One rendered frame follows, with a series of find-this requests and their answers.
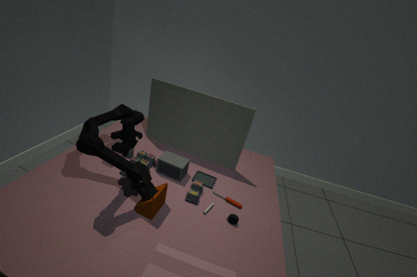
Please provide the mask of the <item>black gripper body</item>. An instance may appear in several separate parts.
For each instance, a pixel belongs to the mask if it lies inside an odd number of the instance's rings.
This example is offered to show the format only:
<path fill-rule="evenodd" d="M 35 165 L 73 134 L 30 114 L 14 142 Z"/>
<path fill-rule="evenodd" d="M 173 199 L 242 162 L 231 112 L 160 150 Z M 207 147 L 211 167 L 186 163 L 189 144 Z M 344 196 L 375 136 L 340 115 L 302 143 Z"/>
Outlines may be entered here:
<path fill-rule="evenodd" d="M 141 139 L 143 137 L 142 133 L 136 132 L 135 130 L 132 132 L 125 132 L 124 130 L 121 130 L 121 133 L 122 133 L 122 138 L 121 138 L 122 142 L 121 143 L 117 142 L 111 146 L 111 150 L 116 151 L 118 153 L 125 152 L 129 146 L 129 143 L 135 142 L 136 136 L 138 137 L 138 139 Z"/>

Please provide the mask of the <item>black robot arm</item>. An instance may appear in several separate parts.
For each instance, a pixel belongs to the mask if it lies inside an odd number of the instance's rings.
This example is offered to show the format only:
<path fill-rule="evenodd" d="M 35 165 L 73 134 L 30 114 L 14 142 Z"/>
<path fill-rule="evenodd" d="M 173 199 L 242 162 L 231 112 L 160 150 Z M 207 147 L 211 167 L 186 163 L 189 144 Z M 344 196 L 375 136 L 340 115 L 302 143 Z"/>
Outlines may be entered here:
<path fill-rule="evenodd" d="M 127 177 L 131 179 L 131 189 L 138 191 L 142 201 L 147 201 L 158 192 L 151 182 L 151 175 L 148 168 L 139 161 L 135 164 L 129 162 L 106 147 L 104 142 L 98 137 L 98 126 L 109 121 L 121 120 L 122 130 L 132 132 L 135 130 L 135 125 L 142 122 L 144 118 L 144 114 L 140 111 L 134 111 L 124 104 L 116 107 L 113 111 L 90 117 L 83 124 L 83 129 L 76 142 L 76 149 L 83 154 L 97 156 L 125 172 Z"/>

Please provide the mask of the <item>orange-handled screwdriver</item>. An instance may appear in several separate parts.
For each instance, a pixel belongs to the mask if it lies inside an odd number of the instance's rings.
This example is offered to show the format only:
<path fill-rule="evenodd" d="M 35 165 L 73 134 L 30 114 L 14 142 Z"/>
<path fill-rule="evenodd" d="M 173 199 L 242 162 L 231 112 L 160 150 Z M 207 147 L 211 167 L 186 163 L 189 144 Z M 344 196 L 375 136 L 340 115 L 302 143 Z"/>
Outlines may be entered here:
<path fill-rule="evenodd" d="M 220 195 L 220 194 L 218 194 L 218 195 Z M 222 196 L 222 195 L 220 195 L 220 196 Z M 223 196 L 222 196 L 223 197 Z M 223 197 L 226 201 L 228 201 L 228 202 L 230 202 L 231 204 L 233 204 L 234 206 L 236 206 L 236 207 L 238 207 L 238 208 L 242 208 L 242 205 L 240 204 L 240 203 L 238 203 L 238 202 L 236 202 L 235 200 L 232 200 L 232 199 L 230 199 L 230 198 L 228 198 L 228 197 Z"/>

